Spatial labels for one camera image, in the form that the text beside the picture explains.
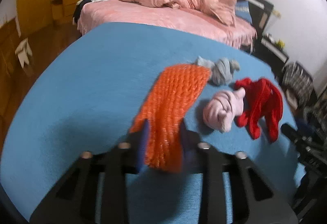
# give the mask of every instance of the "white stool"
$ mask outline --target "white stool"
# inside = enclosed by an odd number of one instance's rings
[[[15,54],[17,55],[19,62],[24,68],[24,63],[29,65],[28,55],[32,56],[32,50],[29,46],[28,39],[24,39],[21,43],[19,43],[18,47],[15,50]]]

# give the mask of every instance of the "bed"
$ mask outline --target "bed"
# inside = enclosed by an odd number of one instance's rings
[[[270,79],[269,66],[245,52],[194,34],[133,23],[101,24],[61,53],[42,73],[20,105],[4,142],[0,183],[18,212],[29,220],[41,199],[70,164],[85,150],[102,153],[126,134],[159,73],[197,56],[236,59],[235,80]],[[222,88],[207,84],[185,116],[189,130],[218,150],[248,153],[288,201],[304,168],[294,145],[282,134],[269,144],[264,123],[261,137],[252,140],[233,123],[221,134],[204,125],[202,110]],[[295,126],[283,98],[279,125]],[[128,175],[130,223],[197,223],[201,175],[170,175],[144,168]],[[230,196],[228,222],[232,222]]]
[[[252,25],[241,17],[236,17],[235,27],[232,27],[196,10],[148,8],[136,3],[108,0],[85,4],[77,28],[84,35],[105,22],[148,24],[189,32],[239,49],[252,46],[257,35],[262,34],[273,9],[266,0],[238,0],[241,1],[248,2]]]

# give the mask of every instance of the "shelf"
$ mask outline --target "shelf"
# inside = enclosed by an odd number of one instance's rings
[[[63,4],[63,0],[52,0],[52,4]]]
[[[286,63],[289,59],[289,56],[279,50],[278,48],[276,48],[271,42],[269,42],[268,40],[262,38],[261,43],[267,48],[269,49],[272,53],[274,53],[274,55],[276,55],[281,61],[283,61],[284,63]]]

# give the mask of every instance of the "blue blanket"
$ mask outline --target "blue blanket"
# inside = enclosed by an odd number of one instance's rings
[[[85,150],[109,150],[126,134],[160,72],[177,63],[236,59],[235,79],[266,77],[270,67],[222,43],[161,27],[102,24],[68,47],[39,77],[10,126],[1,158],[0,181],[19,212],[28,220],[62,173]],[[282,134],[269,144],[265,129],[252,140],[233,123],[229,133],[211,132],[202,110],[219,89],[206,85],[187,112],[189,130],[218,150],[242,150],[272,184],[290,199],[304,175],[295,147]],[[284,99],[282,121],[295,126]],[[201,175],[169,175],[144,169],[129,175],[130,223],[197,223]],[[227,206],[231,222],[231,205]]]

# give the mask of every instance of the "black bed headboard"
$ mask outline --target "black bed headboard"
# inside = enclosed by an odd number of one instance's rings
[[[274,5],[266,0],[246,0],[249,2],[252,26],[257,30],[258,39],[261,40],[262,33],[272,13]]]

